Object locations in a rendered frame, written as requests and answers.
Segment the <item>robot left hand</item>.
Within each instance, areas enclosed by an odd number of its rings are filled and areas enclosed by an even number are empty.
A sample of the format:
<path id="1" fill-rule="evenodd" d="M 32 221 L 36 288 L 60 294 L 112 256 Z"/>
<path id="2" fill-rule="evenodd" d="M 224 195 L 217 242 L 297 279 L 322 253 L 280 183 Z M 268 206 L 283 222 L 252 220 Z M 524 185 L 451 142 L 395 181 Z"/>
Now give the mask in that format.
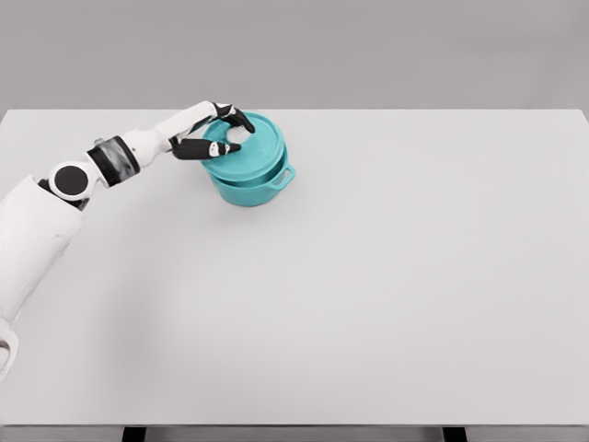
<path id="1" fill-rule="evenodd" d="M 232 128 L 242 128 L 248 134 L 256 129 L 248 117 L 233 104 L 202 101 L 182 110 L 156 126 L 171 147 L 172 155 L 180 160 L 208 160 L 222 157 L 241 149 L 240 144 L 215 142 L 208 139 L 190 139 L 197 129 L 221 120 Z"/>

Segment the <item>teal pot lid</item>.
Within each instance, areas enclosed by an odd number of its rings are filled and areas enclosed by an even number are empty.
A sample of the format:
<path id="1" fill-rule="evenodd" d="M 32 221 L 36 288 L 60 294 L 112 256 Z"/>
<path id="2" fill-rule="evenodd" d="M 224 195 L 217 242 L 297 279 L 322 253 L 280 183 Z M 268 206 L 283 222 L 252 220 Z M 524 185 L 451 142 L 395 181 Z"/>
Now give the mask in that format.
<path id="1" fill-rule="evenodd" d="M 219 180 L 239 184 L 261 181 L 283 157 L 284 140 L 278 126 L 257 112 L 244 114 L 254 125 L 255 133 L 239 142 L 239 151 L 202 162 L 204 169 Z"/>

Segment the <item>teal pot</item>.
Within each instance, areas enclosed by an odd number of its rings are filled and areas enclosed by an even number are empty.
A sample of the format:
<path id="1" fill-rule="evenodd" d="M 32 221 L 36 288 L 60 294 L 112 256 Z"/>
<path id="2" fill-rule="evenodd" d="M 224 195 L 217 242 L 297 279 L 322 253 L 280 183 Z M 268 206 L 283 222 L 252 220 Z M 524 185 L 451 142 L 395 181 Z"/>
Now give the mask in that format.
<path id="1" fill-rule="evenodd" d="M 251 180 L 228 180 L 205 168 L 217 193 L 226 202 L 243 207 L 262 205 L 276 197 L 295 178 L 286 147 L 276 164 Z"/>

